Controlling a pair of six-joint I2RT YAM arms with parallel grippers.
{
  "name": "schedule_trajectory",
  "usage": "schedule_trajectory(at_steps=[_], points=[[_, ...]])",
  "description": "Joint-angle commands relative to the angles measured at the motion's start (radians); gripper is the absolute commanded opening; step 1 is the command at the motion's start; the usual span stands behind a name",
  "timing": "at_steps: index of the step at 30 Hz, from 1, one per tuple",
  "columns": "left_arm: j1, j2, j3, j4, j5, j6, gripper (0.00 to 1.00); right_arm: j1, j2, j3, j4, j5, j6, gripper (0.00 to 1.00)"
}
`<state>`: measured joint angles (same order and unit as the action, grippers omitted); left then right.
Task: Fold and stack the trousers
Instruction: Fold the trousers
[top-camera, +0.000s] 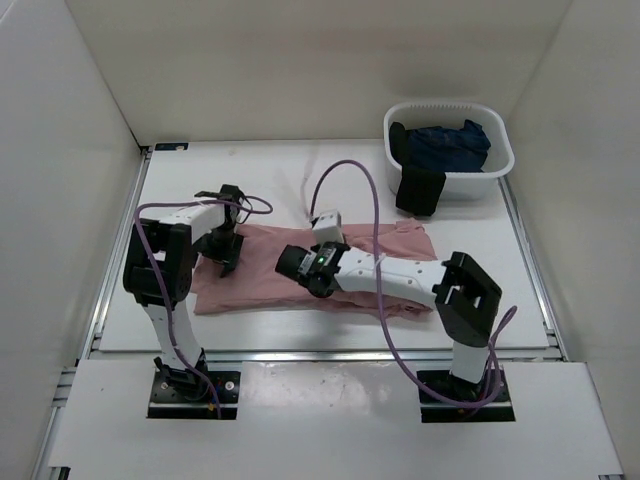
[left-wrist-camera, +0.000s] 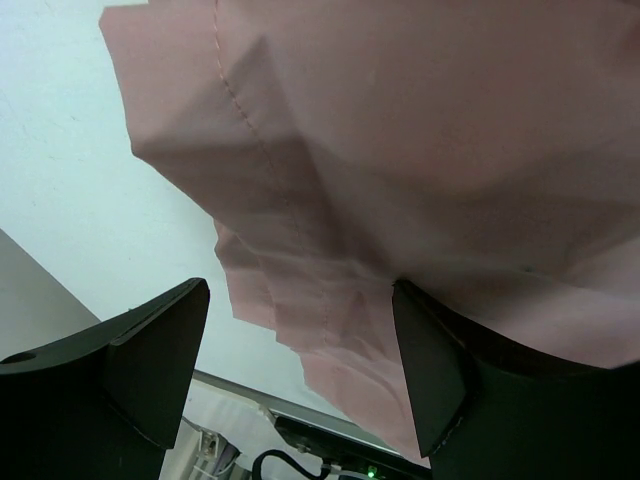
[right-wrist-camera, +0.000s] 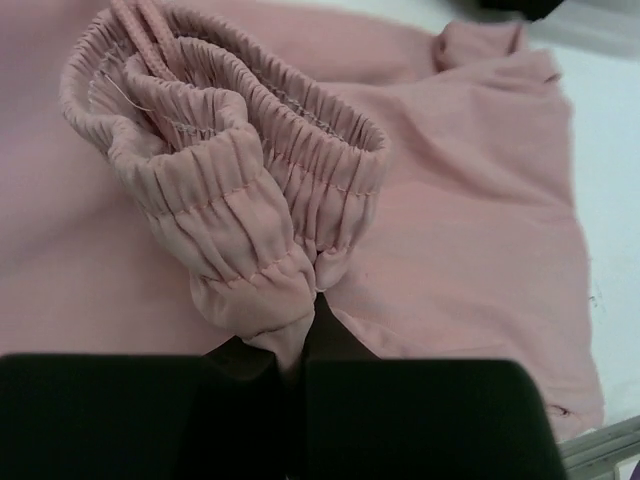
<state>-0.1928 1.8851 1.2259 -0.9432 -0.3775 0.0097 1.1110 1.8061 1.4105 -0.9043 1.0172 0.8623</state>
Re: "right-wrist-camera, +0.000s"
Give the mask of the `pink trousers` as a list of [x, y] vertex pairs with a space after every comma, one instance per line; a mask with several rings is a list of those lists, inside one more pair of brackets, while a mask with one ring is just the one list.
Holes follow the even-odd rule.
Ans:
[[1, 5], [1, 349], [508, 358], [602, 426], [571, 108], [517, 23]]

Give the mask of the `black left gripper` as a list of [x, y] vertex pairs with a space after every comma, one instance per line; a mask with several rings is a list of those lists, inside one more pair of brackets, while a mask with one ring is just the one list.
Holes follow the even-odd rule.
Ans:
[[554, 12], [563, 0], [468, 0], [450, 1], [463, 12], [476, 17], [517, 17], [526, 21], [538, 21]]

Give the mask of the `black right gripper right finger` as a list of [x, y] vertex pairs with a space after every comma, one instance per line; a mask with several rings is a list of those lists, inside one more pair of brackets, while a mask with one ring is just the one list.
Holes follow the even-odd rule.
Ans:
[[381, 360], [317, 298], [304, 351], [306, 479], [563, 479], [541, 396], [501, 359]]

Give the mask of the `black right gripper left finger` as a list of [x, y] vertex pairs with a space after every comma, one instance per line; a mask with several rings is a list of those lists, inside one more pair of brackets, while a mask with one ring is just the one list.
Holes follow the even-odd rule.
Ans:
[[1, 359], [5, 479], [282, 479], [274, 356], [232, 339], [204, 355]]

